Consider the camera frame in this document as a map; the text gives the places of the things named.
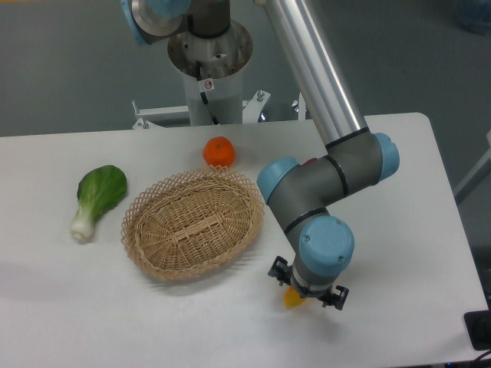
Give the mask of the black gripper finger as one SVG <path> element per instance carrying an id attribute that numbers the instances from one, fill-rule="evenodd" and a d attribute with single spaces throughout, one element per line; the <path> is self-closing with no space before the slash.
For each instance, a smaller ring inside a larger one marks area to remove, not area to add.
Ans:
<path id="1" fill-rule="evenodd" d="M 349 295 L 349 289 L 341 285 L 337 285 L 335 289 L 329 288 L 321 296 L 322 307 L 334 307 L 338 311 L 342 311 L 344 303 Z"/>
<path id="2" fill-rule="evenodd" d="M 281 256 L 277 256 L 268 271 L 268 276 L 276 279 L 279 285 L 291 285 L 292 267 Z"/>

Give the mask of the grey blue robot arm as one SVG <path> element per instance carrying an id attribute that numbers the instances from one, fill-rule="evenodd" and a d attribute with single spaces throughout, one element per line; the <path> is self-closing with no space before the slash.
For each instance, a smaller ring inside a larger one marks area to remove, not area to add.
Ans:
<path id="1" fill-rule="evenodd" d="M 242 123 L 244 106 L 233 78 L 252 54 L 248 31 L 230 15 L 228 1 L 123 1 L 124 17 L 139 44 L 167 40 L 183 75 L 194 126 Z M 304 164 L 277 159 L 258 175 L 265 203 L 295 252 L 269 271 L 303 298 L 342 309 L 348 296 L 336 278 L 348 266 L 354 236 L 328 212 L 330 204 L 392 176 L 396 145 L 372 133 L 343 85 L 334 54 L 310 1 L 262 1 L 323 144 L 325 156 Z"/>

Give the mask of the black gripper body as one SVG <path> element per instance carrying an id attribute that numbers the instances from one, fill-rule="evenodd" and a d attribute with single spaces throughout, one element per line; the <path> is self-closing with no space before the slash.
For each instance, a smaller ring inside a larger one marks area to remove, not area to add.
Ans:
<path id="1" fill-rule="evenodd" d="M 318 300 L 330 300 L 332 296 L 332 285 L 334 278 L 321 280 L 320 284 L 309 284 L 300 276 L 292 274 L 290 285 L 299 293 L 301 297 L 315 298 Z"/>

